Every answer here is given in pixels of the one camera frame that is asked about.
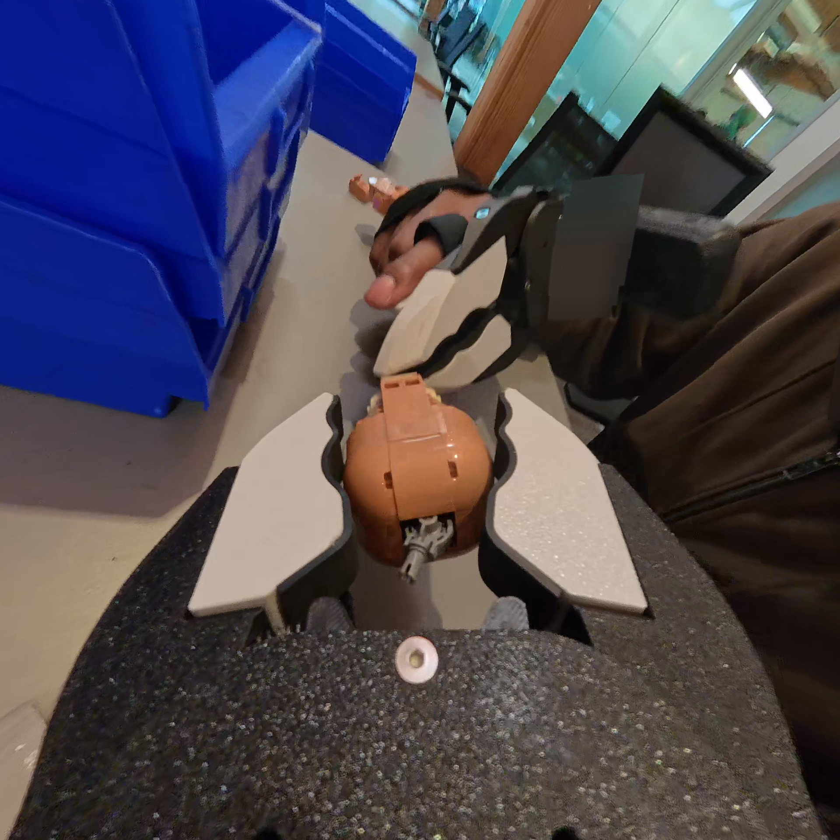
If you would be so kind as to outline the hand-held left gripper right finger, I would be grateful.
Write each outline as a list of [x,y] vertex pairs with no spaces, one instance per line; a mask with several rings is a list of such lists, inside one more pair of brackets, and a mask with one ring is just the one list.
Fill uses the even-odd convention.
[[494,481],[479,546],[482,580],[533,616],[569,606],[641,616],[644,588],[596,457],[513,388],[499,394]]

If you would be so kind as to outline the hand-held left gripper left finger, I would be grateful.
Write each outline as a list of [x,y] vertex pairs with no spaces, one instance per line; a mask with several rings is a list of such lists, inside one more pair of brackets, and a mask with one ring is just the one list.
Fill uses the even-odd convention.
[[350,502],[342,487],[340,399],[323,393],[244,457],[188,604],[194,617],[252,609],[306,618],[355,579]]

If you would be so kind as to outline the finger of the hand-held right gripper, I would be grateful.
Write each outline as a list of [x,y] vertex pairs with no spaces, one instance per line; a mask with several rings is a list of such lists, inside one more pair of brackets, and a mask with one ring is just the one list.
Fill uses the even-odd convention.
[[433,269],[400,307],[374,362],[374,376],[417,373],[424,379],[445,351],[477,337],[491,319],[508,265],[504,238],[459,273]]
[[511,325],[492,318],[477,337],[466,339],[444,352],[440,363],[427,375],[427,385],[436,392],[453,392],[479,381],[487,370],[511,349]]

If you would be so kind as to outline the orange and tan toy segment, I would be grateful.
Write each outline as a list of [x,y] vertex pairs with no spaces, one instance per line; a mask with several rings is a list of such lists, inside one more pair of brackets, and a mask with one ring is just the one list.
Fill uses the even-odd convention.
[[343,488],[360,545],[410,583],[477,546],[493,478],[476,423],[414,372],[381,379],[346,444]]

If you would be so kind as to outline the orange rounded brick toy segment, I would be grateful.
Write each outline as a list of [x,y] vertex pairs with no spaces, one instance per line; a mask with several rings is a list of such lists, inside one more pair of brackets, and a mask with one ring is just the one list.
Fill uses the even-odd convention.
[[349,181],[349,193],[362,204],[371,205],[384,216],[394,202],[408,192],[405,185],[395,184],[386,176],[355,175]]

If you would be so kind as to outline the person's right forearm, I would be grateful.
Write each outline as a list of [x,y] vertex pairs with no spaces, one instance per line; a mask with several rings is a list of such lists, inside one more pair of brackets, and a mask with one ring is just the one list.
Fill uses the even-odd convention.
[[817,375],[827,401],[838,355],[838,203],[742,228],[735,298],[687,321],[624,305],[550,324],[553,371],[588,396],[633,398],[623,420],[699,426]]

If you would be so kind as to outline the black framed board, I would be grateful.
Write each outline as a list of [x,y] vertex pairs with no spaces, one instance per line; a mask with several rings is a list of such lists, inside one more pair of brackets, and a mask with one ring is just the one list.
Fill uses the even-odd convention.
[[543,186],[566,194],[576,182],[597,176],[617,139],[569,92],[527,146],[494,181],[492,190],[509,195],[519,187]]
[[658,87],[594,176],[642,175],[642,205],[725,217],[771,174],[758,156]]

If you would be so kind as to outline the black office chair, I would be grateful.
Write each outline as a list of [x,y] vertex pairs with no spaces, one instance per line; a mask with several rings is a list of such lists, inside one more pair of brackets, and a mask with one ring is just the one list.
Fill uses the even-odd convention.
[[421,35],[434,54],[447,125],[456,112],[469,115],[480,87],[477,61],[487,37],[481,8],[481,3],[467,1],[428,2],[423,7]]

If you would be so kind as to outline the blue storage bin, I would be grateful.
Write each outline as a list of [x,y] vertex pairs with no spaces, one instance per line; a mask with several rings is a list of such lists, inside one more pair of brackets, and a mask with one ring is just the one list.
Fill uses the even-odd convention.
[[417,57],[351,2],[324,4],[310,129],[382,165],[413,89]]

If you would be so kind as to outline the blue plastic bin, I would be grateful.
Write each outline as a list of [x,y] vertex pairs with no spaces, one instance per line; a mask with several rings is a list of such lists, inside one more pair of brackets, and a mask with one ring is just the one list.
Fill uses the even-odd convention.
[[209,402],[277,242],[324,2],[1,3],[1,382]]

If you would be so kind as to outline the wooden post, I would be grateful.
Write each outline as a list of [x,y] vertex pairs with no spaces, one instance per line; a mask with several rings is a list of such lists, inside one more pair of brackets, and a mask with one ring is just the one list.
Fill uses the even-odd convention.
[[499,169],[599,1],[527,1],[454,145],[457,167],[484,186]]

